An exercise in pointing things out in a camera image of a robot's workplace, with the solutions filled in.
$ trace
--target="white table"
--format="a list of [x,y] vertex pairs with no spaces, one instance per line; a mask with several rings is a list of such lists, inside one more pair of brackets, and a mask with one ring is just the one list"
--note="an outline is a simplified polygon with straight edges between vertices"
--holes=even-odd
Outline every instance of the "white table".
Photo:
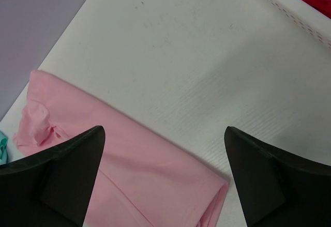
[[[227,178],[229,125],[331,165],[331,52],[264,0],[87,0],[40,69]],[[9,136],[25,96],[0,123]],[[246,226],[233,181],[217,226]]]

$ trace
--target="fabric fold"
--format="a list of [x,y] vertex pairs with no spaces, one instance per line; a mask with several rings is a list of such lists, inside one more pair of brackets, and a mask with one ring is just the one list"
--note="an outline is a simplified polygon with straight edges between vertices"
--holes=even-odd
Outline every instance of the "fabric fold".
[[48,73],[31,73],[14,142],[31,155],[102,125],[90,227],[215,227],[228,183],[167,140]]

